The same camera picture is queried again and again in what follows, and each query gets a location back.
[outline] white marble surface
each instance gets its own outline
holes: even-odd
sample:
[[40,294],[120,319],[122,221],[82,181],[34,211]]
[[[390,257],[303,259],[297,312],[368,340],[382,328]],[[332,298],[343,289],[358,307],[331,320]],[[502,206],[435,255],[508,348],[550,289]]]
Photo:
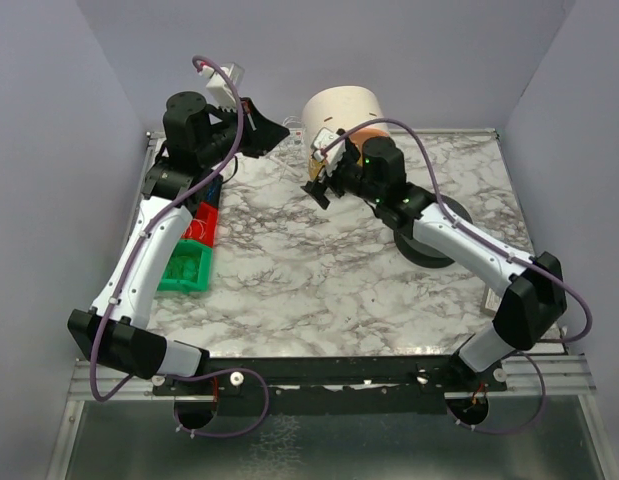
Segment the white marble surface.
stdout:
[[[150,330],[214,356],[400,355],[451,352],[491,321],[480,311],[481,280],[456,264],[427,270],[406,261],[360,199],[321,210],[300,190],[306,160],[296,138],[269,158],[241,159],[223,190],[210,290],[158,292]],[[430,188],[410,137],[394,139],[409,180]],[[529,250],[495,138],[423,141],[443,193],[479,227]]]

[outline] cable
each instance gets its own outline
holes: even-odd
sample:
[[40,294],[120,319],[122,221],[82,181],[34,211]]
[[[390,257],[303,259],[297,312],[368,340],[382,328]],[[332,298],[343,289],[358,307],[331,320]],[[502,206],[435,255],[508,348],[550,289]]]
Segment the cable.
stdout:
[[[449,210],[447,210],[447,206],[445,205],[444,199],[442,198],[442,194],[440,193],[440,186],[438,185],[438,180],[436,180],[436,174],[435,174],[435,172],[433,170],[433,164],[431,163],[431,159],[429,158],[429,154],[427,153],[427,150],[426,150],[424,144],[422,143],[422,140],[420,140],[420,137],[418,136],[418,134],[416,132],[414,132],[411,127],[409,127],[407,124],[405,124],[405,123],[403,123],[403,122],[401,122],[399,120],[392,120],[390,118],[374,118],[372,120],[367,120],[366,122],[363,122],[360,125],[358,125],[357,127],[354,127],[351,130],[348,130],[347,132],[345,132],[342,135],[340,135],[333,142],[331,142],[329,145],[327,145],[325,148],[323,148],[321,150],[321,153],[323,155],[325,155],[329,150],[331,150],[338,143],[342,142],[343,140],[345,140],[349,136],[353,135],[354,133],[356,133],[359,130],[362,130],[365,127],[368,127],[369,125],[374,125],[376,123],[389,123],[389,124],[397,125],[397,126],[403,128],[407,133],[409,133],[409,135],[411,135],[413,137],[413,139],[418,144],[418,148],[420,149],[420,152],[422,153],[422,156],[423,156],[423,158],[425,160],[425,164],[427,165],[427,170],[429,171],[429,176],[431,177],[431,184],[433,186],[433,190],[434,190],[434,193],[436,195],[436,201],[438,202],[438,205],[440,206],[440,210],[448,218],[454,218],[453,214],[451,212],[449,212]],[[506,250],[503,250],[502,248],[498,247],[497,245],[494,245],[489,240],[482,238],[480,235],[474,233],[472,230],[467,228],[462,223],[458,223],[457,224],[457,228],[459,230],[461,230],[463,233],[465,233],[468,237],[470,237],[473,240],[477,241],[481,245],[487,247],[492,252],[495,252],[495,253],[497,253],[499,255],[502,255],[503,257],[506,257],[506,258],[509,257],[509,252],[507,252]],[[533,270],[534,272],[542,275],[543,277],[545,277],[548,280],[550,280],[551,282],[553,282],[558,287],[562,288],[569,295],[571,295],[574,298],[574,300],[576,300],[580,304],[580,306],[582,307],[583,311],[585,312],[585,326],[584,326],[584,328],[582,329],[582,331],[579,334],[574,335],[573,337],[568,337],[568,338],[540,340],[539,343],[570,343],[570,342],[576,342],[578,340],[583,339],[584,337],[586,337],[589,334],[589,332],[591,331],[591,327],[593,326],[593,316],[591,314],[591,309],[589,308],[589,305],[587,304],[585,299],[578,292],[576,292],[573,288],[571,288],[569,285],[564,283],[561,279],[559,279],[555,275],[552,275],[551,273],[547,272],[546,270],[543,270],[542,268],[538,267],[537,265],[534,265],[531,262],[528,262],[526,260],[523,260],[521,258],[517,258],[517,257],[514,257],[514,256],[511,257],[511,261],[513,263],[517,263],[518,265],[521,265],[521,266],[523,266],[525,268],[529,268],[529,269]]]
[[[129,254],[129,258],[127,258],[127,261],[125,262],[125,265],[122,269],[122,273],[120,274],[120,278],[118,279],[118,282],[116,283],[116,286],[113,289],[113,293],[111,294],[112,298],[114,299],[118,298],[118,296],[120,295],[120,292],[122,291],[122,287],[125,283],[125,280],[129,276],[129,272],[131,271],[134,265],[134,262],[136,260],[136,257],[138,256],[138,253],[140,252],[140,249],[142,248],[142,244],[147,238],[149,238],[151,231],[158,224],[158,222],[162,219],[162,217],[164,217],[172,208],[177,207],[182,202],[184,202],[187,198],[189,198],[191,195],[195,194],[196,192],[203,189],[206,185],[208,185],[209,182],[211,182],[215,177],[217,177],[220,174],[220,172],[229,164],[231,159],[234,157],[234,155],[236,155],[236,153],[238,153],[238,149],[240,148],[240,141],[242,139],[242,132],[244,129],[244,112],[242,109],[242,102],[240,101],[240,96],[238,95],[238,90],[236,89],[236,86],[233,84],[233,82],[231,81],[229,76],[224,72],[224,70],[222,70],[220,66],[216,65],[214,62],[212,62],[208,58],[202,57],[200,55],[196,55],[191,59],[191,61],[194,67],[196,68],[196,70],[198,71],[202,70],[202,65],[206,65],[206,66],[213,68],[214,71],[218,75],[220,75],[222,79],[225,81],[225,83],[229,86],[229,89],[231,90],[231,94],[233,95],[233,98],[236,99],[236,111],[238,115],[236,138],[234,139],[233,144],[231,145],[231,148],[229,149],[229,153],[227,153],[227,156],[218,165],[218,168],[213,170],[209,175],[207,175],[205,178],[203,178],[199,183],[191,187],[189,190],[178,195],[172,202],[170,202],[167,206],[165,206],[162,210],[160,210],[156,214],[156,216],[153,217],[149,221],[149,223],[143,230],[144,235],[141,235],[140,237],[138,237],[136,244],[133,246],[133,249],[131,250],[131,253]],[[98,325],[98,330],[96,331],[96,336],[93,340],[93,345],[91,347],[91,356],[89,358],[90,360],[89,385],[91,387],[91,394],[93,395],[93,398],[96,399],[96,401],[98,402],[106,402],[107,400],[109,400],[111,397],[113,397],[118,392],[118,390],[120,390],[123,387],[125,383],[127,383],[133,377],[133,375],[128,375],[127,377],[125,377],[118,385],[116,385],[106,395],[102,395],[98,391],[98,380],[97,380],[97,375],[96,375],[97,374],[96,370],[97,370],[98,351],[100,350],[100,343],[102,342],[102,337],[105,333],[105,328],[107,327],[107,322],[109,321],[109,317],[111,317],[113,308],[114,308],[114,305],[109,303],[104,313],[102,314],[102,319],[100,320],[100,324]]]
[[238,155],[234,155],[233,159],[234,159],[233,173],[231,174],[231,176],[228,179],[226,179],[224,182],[222,182],[223,185],[225,183],[227,183],[229,180],[231,180],[233,177],[235,177],[236,173],[238,173]]
[[546,408],[547,408],[547,385],[545,384],[545,379],[544,379],[544,376],[542,375],[542,372],[540,371],[540,367],[534,361],[534,359],[531,358],[530,355],[527,355],[524,352],[518,352],[518,353],[520,353],[520,355],[522,355],[527,360],[529,360],[529,363],[531,363],[531,366],[533,366],[534,370],[536,370],[536,373],[538,374],[538,380],[540,381],[540,405],[538,405],[538,410],[536,410],[536,413],[533,415],[533,417],[531,417],[525,423],[517,427],[506,428],[504,430],[492,430],[490,428],[480,428],[480,427],[476,427],[475,425],[467,425],[462,420],[460,420],[458,417],[456,417],[456,415],[451,411],[451,409],[447,408],[447,412],[453,418],[456,419],[457,425],[460,425],[461,427],[466,428],[467,430],[471,430],[472,432],[484,433],[487,435],[515,435],[529,427],[534,426],[536,423],[540,421],[540,419],[544,415]]
[[262,423],[262,421],[267,416],[267,412],[269,411],[269,388],[267,387],[267,382],[265,381],[265,379],[262,378],[262,376],[258,372],[255,372],[248,368],[228,368],[226,370],[219,370],[217,372],[207,373],[206,375],[200,375],[198,377],[181,377],[179,375],[169,375],[168,378],[178,380],[179,382],[204,382],[206,380],[216,378],[219,375],[227,375],[233,372],[242,372],[242,373],[251,375],[253,377],[256,377],[256,379],[260,382],[260,385],[262,385],[265,405],[262,408],[262,412],[260,413],[260,416],[258,417],[258,419],[254,423],[249,425],[248,427],[243,428],[242,430],[237,430],[235,432],[207,433],[207,432],[201,432],[199,430],[189,429],[189,428],[184,427],[182,425],[182,422],[180,421],[180,418],[178,417],[178,412],[174,409],[173,418],[178,424],[178,428],[176,428],[176,432],[180,430],[184,430],[185,432],[192,435],[191,438],[193,438],[194,435],[198,437],[207,437],[207,438],[235,438],[235,437],[244,435],[245,433],[251,432],[252,430],[256,429]]

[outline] marble tabletop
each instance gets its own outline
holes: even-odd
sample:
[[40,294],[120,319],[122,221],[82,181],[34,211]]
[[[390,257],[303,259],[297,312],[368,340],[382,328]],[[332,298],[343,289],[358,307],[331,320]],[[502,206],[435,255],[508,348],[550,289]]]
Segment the marble tabletop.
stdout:
[[[409,180],[430,188],[412,139],[393,138]],[[478,227],[531,251],[495,136],[422,139],[443,193]],[[306,163],[299,130],[267,157],[240,158],[223,189],[209,290],[158,292],[151,331],[213,356],[405,355],[450,353],[491,321],[480,279],[457,264],[411,264],[360,199],[323,211],[300,190]]]

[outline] gray floor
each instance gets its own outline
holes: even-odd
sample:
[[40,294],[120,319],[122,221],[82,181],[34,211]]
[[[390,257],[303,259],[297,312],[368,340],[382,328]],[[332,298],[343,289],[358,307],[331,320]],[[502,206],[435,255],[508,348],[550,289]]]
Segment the gray floor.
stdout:
[[[537,398],[494,398],[492,427],[523,422]],[[573,480],[603,478],[576,397],[553,397],[516,436],[463,430],[447,416],[269,417],[238,439],[175,433],[172,403],[85,406],[67,478],[213,480]],[[250,419],[216,419],[227,431]]]

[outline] black cable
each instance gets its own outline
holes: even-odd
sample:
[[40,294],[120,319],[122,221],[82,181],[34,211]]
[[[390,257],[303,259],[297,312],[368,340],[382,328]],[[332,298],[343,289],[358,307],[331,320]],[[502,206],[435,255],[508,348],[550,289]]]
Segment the black cable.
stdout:
[[234,155],[233,160],[234,160],[233,173],[231,174],[231,176],[228,179],[226,179],[224,182],[222,182],[223,185],[225,183],[227,183],[229,180],[231,180],[233,177],[235,177],[236,173],[238,173],[238,156]]

